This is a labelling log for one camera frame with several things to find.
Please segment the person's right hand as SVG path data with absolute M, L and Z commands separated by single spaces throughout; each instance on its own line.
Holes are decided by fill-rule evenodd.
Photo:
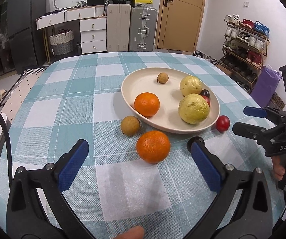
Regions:
M 278 181 L 281 181 L 285 174 L 285 168 L 281 165 L 280 156 L 272 157 L 272 163 L 273 163 L 273 172 L 274 172 L 275 178 Z

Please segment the person's left hand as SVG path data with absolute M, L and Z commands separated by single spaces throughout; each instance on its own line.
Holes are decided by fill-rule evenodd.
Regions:
M 143 239 L 144 238 L 144 229 L 138 225 L 129 229 L 128 231 L 119 234 L 115 239 Z

